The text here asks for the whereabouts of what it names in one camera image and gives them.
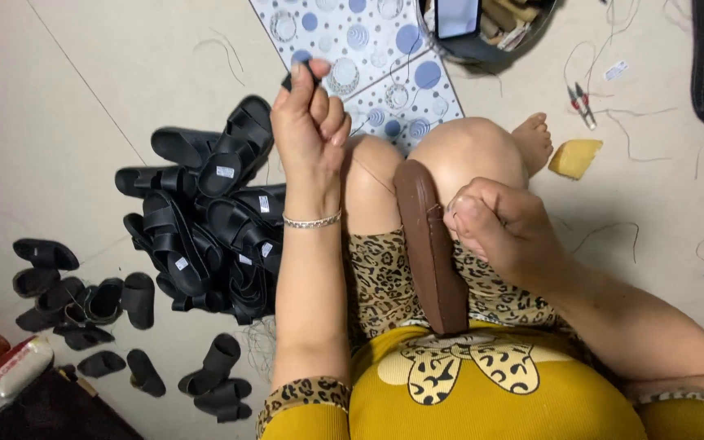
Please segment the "white floor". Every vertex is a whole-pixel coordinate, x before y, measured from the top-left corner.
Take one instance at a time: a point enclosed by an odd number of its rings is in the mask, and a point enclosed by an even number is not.
[[[620,30],[629,21],[627,10],[633,12],[632,0],[616,1]],[[592,46],[580,46],[564,69],[578,43],[588,40],[598,51],[610,36],[600,2],[567,1],[539,44],[499,78],[447,67],[467,116],[513,128],[545,111],[556,146],[574,138],[605,141],[580,182],[544,171],[533,190],[545,199],[570,249],[590,232],[619,223],[591,235],[577,256],[650,290],[704,326],[704,263],[698,257],[704,258],[704,125],[689,99],[691,27],[682,11],[691,10],[690,2],[673,1],[643,1],[628,30],[599,56],[591,74],[592,108],[634,113],[598,114],[595,132],[572,113],[565,87],[565,74],[586,85]],[[245,86],[233,77],[220,45],[196,47],[217,32],[235,46]],[[605,70],[621,60],[628,70],[605,81]],[[82,262],[76,275],[88,282],[134,271],[156,275],[121,225],[123,215],[139,210],[139,201],[116,191],[113,173],[163,163],[149,145],[155,128],[221,130],[243,95],[273,99],[285,73],[247,0],[0,2],[0,333],[13,343],[26,336],[14,324],[30,307],[12,292],[12,275],[27,266],[12,252],[18,238],[63,242]],[[653,158],[666,159],[636,161]],[[257,182],[265,180],[260,173]],[[274,156],[268,181],[282,180]],[[167,385],[167,395],[154,399],[130,387],[126,373],[92,380],[144,437],[253,438],[254,417],[217,425],[175,385],[199,367],[214,335],[235,333],[244,352],[257,342],[251,359],[233,370],[253,383],[248,402],[256,414],[268,389],[260,378],[267,376],[266,337],[252,338],[226,315],[171,312],[159,292],[151,330],[134,330],[124,318],[112,332],[117,344],[106,348],[121,355],[144,349]],[[91,354],[55,342],[59,363]]]

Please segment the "yellow clothing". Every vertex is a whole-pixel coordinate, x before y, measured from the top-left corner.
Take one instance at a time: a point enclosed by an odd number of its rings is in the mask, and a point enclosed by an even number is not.
[[[352,359],[354,392],[330,378],[266,401],[263,440],[704,438],[704,393],[633,406],[561,336],[474,322],[437,338],[406,326]]]

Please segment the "woman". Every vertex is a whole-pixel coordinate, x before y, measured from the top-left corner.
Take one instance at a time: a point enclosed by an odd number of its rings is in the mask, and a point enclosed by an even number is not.
[[[543,114],[512,134],[479,118],[448,122],[410,155],[448,206],[469,284],[470,330],[436,337],[411,287],[394,195],[403,157],[373,137],[347,142],[341,102],[305,66],[292,75],[271,115],[287,227],[262,439],[704,438],[704,330],[575,261],[526,191],[552,152]],[[347,295],[367,339],[352,357]],[[615,386],[583,361],[567,324]]]

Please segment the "phone screen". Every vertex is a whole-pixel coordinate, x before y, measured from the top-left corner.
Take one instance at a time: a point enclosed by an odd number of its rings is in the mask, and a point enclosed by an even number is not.
[[[457,37],[476,31],[480,0],[436,0],[436,34]]]

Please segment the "silver bracelet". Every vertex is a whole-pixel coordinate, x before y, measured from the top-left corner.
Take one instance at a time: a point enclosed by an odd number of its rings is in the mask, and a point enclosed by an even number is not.
[[[284,218],[284,225],[288,226],[290,228],[296,228],[296,229],[317,229],[317,228],[324,228],[326,226],[332,225],[333,223],[337,223],[338,220],[341,219],[341,210],[339,209],[339,213],[336,215],[332,215],[330,217],[325,217],[325,218],[320,218],[319,220],[311,220],[310,222],[296,222],[295,220],[290,220],[287,218],[286,215],[282,214],[282,218]]]

